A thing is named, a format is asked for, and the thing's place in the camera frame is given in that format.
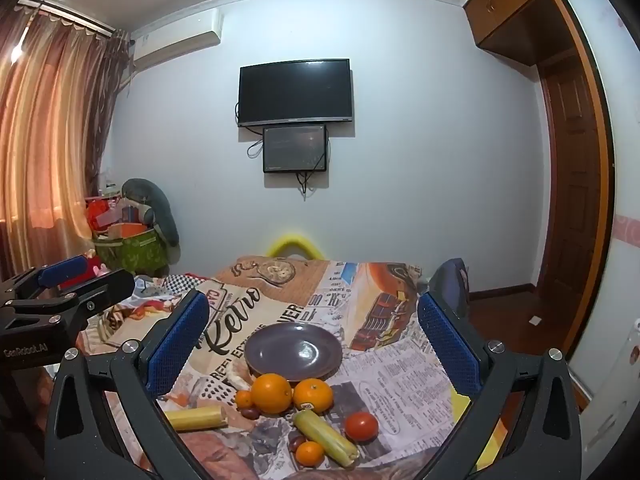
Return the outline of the wooden overhead cabinet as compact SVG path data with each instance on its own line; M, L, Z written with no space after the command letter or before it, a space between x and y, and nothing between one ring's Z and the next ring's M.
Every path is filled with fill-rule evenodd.
M469 0L464 5L477 47L526 66L572 50L560 0Z

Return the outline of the pink toy figure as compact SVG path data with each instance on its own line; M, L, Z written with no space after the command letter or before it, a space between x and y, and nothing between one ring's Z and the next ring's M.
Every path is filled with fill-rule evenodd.
M110 272L110 269L97 254L85 256L85 260L87 263L86 270L83 274L76 276L76 283L85 283L86 281L90 281L93 278L98 278L99 276Z

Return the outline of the black wall television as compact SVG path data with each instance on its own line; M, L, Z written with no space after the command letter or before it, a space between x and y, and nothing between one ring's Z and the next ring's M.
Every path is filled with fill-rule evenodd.
M274 62L240 69L238 123L243 127L353 119L352 70L347 58Z

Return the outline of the green storage box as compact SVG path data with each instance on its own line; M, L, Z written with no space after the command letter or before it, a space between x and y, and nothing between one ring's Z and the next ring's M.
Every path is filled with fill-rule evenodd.
M155 276L168 268L164 243L154 230L125 238L96 238L96 254L110 270Z

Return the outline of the red tomato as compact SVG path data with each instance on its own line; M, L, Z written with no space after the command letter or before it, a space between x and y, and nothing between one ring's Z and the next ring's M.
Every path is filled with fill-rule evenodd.
M345 434L355 442L369 442L378 436L378 420L368 412L352 413L345 419Z

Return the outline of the small black wall monitor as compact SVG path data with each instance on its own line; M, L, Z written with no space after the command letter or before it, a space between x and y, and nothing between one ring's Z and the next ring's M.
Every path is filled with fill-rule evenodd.
M265 174L311 174L326 171L328 132L325 125L280 126L262 133Z

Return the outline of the white air conditioner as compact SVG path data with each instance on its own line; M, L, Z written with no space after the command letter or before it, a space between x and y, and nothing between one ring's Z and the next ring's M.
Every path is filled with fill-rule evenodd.
M134 70L150 67L197 50L218 46L224 16L210 9L171 22L134 40Z

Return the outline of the dark red jujube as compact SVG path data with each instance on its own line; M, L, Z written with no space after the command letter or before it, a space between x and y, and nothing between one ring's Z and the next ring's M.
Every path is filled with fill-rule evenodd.
M297 449L305 442L306 442L306 438L301 434L298 434L297 436L292 437L288 441L288 449L290 450L291 453L295 453Z
M255 420L260 417L260 413L257 408L252 406L251 408L241 408L240 413L244 418L249 420Z

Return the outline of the large orange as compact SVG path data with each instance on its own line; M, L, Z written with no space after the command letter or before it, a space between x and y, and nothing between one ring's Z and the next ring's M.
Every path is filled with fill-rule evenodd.
M332 388L323 380L308 378L293 389L293 402L299 410L311 410L316 414L329 411L334 403Z
M278 374L263 374L250 387L253 404L262 414L279 415L292 404L292 387Z

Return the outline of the yellow sugarcane piece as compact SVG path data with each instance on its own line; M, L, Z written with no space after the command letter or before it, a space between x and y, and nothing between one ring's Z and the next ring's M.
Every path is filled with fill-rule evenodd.
M165 416L170 426L178 432L217 429L228 425L228 416L220 405L168 411Z
M356 445L343 437L313 410L303 410L293 416L293 424L308 440L318 443L329 458L344 468L359 460Z

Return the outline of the small mandarin orange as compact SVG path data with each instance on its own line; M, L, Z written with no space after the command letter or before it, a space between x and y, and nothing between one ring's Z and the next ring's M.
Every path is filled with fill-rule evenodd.
M238 390L235 393L234 403L240 411L252 408L254 402L250 390Z
M316 468L324 460L324 449L314 441L305 441L295 450L296 462L303 467Z

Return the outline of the orange curtain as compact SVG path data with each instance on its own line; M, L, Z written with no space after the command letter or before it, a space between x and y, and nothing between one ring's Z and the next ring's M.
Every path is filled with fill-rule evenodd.
M83 254L129 37L17 6L1 17L1 276Z

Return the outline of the blue chair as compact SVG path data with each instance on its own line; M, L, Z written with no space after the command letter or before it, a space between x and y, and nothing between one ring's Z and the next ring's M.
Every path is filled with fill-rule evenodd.
M428 282L428 291L439 306L446 306L457 318L469 314L469 273L461 258L445 261Z

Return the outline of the brown wooden door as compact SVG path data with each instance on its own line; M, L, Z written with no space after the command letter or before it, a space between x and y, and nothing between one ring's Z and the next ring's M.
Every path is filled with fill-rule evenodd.
M561 319L570 358L597 296L608 213L608 141L593 70L576 49L538 66L549 123L551 195L539 286Z

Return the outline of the yellow chair back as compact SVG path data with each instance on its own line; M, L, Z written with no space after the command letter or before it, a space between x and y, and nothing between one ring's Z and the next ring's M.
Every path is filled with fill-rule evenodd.
M270 258L284 257L288 254L300 255L307 260L324 259L322 252L309 238L296 233L280 236L266 251L266 256Z

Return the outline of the printed newspaper tablecloth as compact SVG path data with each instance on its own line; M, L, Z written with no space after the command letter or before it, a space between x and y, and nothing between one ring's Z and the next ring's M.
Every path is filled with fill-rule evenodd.
M112 352L200 292L207 324L158 405L222 417L182 435L211 477L411 479L470 403L420 329L425 287L407 263L245 257L213 278L138 276L78 344Z

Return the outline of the dark purple plate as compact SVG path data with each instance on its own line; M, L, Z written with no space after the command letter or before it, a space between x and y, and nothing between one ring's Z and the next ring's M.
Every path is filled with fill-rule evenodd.
M278 374L289 382L327 378L341 366L338 339L321 327L303 323L266 326L247 339L244 356L258 375Z

